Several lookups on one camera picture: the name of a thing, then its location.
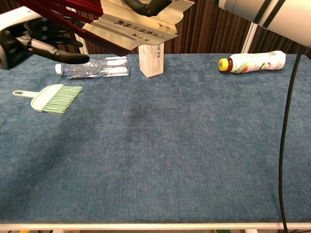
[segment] table surface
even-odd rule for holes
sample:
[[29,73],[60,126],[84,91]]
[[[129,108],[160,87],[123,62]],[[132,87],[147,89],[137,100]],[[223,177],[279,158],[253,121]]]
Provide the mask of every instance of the table surface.
[[[229,54],[165,56],[165,73],[68,80],[32,56],[0,71],[0,223],[280,222],[277,169],[294,55],[220,73]],[[83,86],[64,116],[14,90]],[[311,61],[298,68],[284,151],[288,222],[311,222]]]

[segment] robotic hand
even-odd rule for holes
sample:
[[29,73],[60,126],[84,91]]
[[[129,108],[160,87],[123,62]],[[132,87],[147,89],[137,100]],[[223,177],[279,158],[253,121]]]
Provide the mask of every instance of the robotic hand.
[[[79,21],[65,17],[75,24]],[[82,43],[63,37],[68,31],[41,15],[20,7],[0,15],[0,68],[12,69],[32,54],[61,63],[82,64],[89,57],[55,48],[57,44],[81,47]]]

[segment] bottle label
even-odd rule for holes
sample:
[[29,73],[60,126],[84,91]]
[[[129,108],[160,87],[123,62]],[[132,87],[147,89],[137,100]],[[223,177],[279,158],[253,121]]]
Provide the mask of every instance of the bottle label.
[[230,56],[233,61],[232,73],[247,73],[249,71],[264,69],[282,69],[286,54],[282,51],[267,53],[242,53]]

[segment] clear plastic bottle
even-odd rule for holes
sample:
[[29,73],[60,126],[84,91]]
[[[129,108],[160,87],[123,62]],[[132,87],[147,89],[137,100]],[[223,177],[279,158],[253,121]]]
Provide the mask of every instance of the clear plastic bottle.
[[231,55],[228,59],[220,59],[218,68],[220,71],[230,71],[236,74],[264,69],[282,69],[285,60],[286,54],[282,51],[239,53]]
[[126,57],[90,58],[85,64],[56,64],[57,74],[69,79],[129,75]]

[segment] red object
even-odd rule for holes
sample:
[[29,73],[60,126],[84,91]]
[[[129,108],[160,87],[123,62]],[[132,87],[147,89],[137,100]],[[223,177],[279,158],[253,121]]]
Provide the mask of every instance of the red object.
[[55,11],[62,13],[63,15],[69,16],[76,20],[83,21],[85,23],[91,23],[92,20],[86,17],[79,15],[73,11],[67,10],[65,7],[71,7],[86,13],[90,13],[96,15],[98,17],[103,15],[103,10],[101,6],[100,0],[17,0],[22,5],[32,9],[36,13],[46,17],[50,21],[53,21],[62,27],[70,30],[71,32],[76,33],[80,37],[88,40],[105,50],[117,55],[117,56],[125,56],[129,54],[131,51],[122,48],[110,41],[102,39],[101,37],[84,30],[69,20],[63,18],[61,15],[56,13]]

